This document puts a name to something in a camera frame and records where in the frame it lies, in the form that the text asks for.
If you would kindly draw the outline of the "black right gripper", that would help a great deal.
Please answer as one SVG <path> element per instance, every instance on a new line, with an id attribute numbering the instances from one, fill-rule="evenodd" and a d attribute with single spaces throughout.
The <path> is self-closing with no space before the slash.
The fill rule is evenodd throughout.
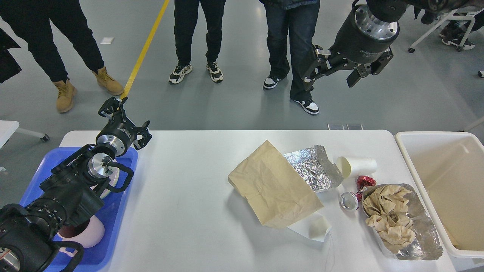
<path id="1" fill-rule="evenodd" d="M 349 87 L 369 75 L 378 75 L 392 60 L 389 48 L 399 34 L 400 5 L 356 5 L 325 50 L 313 45 L 301 62 L 301 79 L 306 91 L 322 76 L 352 70 Z"/>

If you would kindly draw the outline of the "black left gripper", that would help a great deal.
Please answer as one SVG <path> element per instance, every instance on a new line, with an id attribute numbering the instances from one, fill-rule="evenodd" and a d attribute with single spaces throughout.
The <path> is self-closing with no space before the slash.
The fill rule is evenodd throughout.
<path id="1" fill-rule="evenodd" d="M 127 100 L 127 97 L 111 97 L 98 111 L 100 116 L 109 120 L 96 137 L 96 144 L 110 146 L 116 156 L 123 156 L 132 143 L 136 150 L 140 150 L 152 139 L 148 129 L 150 121 L 144 122 L 142 126 L 135 126 L 126 116 L 123 104 Z"/>

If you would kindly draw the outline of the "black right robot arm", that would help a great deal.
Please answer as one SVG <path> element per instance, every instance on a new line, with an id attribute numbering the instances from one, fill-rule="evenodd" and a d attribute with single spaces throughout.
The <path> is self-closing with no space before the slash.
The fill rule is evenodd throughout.
<path id="1" fill-rule="evenodd" d="M 356 2 L 337 33 L 334 44 L 324 50 L 314 45 L 299 66 L 306 90 L 315 80 L 340 70 L 351 70 L 346 82 L 353 87 L 368 75 L 377 75 L 394 56 L 390 46 L 398 37 L 398 20 L 408 5 L 433 13 L 466 7 L 483 7 L 482 0 L 368 0 Z"/>

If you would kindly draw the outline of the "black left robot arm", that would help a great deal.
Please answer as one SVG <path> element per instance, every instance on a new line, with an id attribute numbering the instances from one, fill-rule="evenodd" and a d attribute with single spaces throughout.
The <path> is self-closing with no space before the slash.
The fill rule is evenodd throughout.
<path id="1" fill-rule="evenodd" d="M 0 244 L 2 272 L 43 272 L 62 247 L 76 250 L 63 269 L 72 272 L 84 255 L 75 241 L 55 241 L 64 226 L 77 227 L 103 206 L 104 190 L 125 191 L 134 171 L 115 159 L 131 145 L 140 150 L 152 139 L 149 121 L 135 126 L 123 109 L 127 98 L 111 97 L 98 114 L 110 117 L 95 144 L 87 144 L 51 170 L 40 188 L 43 194 L 23 207 L 8 204 L 1 208 Z"/>

